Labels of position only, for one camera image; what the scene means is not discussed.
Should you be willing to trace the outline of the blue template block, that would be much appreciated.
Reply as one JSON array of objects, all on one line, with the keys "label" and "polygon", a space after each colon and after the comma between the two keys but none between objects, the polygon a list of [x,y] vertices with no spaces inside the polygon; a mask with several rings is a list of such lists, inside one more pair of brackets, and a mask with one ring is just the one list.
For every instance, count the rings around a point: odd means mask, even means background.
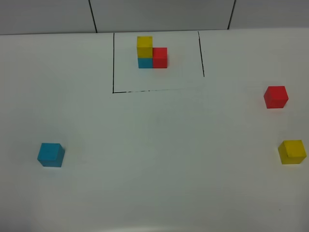
[{"label": "blue template block", "polygon": [[153,68],[153,58],[138,58],[138,68],[139,69],[152,69]]}]

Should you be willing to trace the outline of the red template block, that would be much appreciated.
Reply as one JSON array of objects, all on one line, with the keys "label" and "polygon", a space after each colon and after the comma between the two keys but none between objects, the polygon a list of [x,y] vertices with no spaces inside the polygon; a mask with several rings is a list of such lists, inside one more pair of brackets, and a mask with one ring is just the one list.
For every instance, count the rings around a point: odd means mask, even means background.
[{"label": "red template block", "polygon": [[153,68],[168,67],[168,49],[166,47],[153,48]]}]

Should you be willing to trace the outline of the yellow template block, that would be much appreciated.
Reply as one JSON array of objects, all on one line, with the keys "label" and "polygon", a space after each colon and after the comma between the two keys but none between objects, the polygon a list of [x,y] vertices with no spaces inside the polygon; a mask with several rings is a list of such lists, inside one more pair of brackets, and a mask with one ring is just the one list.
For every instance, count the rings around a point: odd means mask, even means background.
[{"label": "yellow template block", "polygon": [[153,37],[138,36],[137,37],[137,55],[138,58],[153,57]]}]

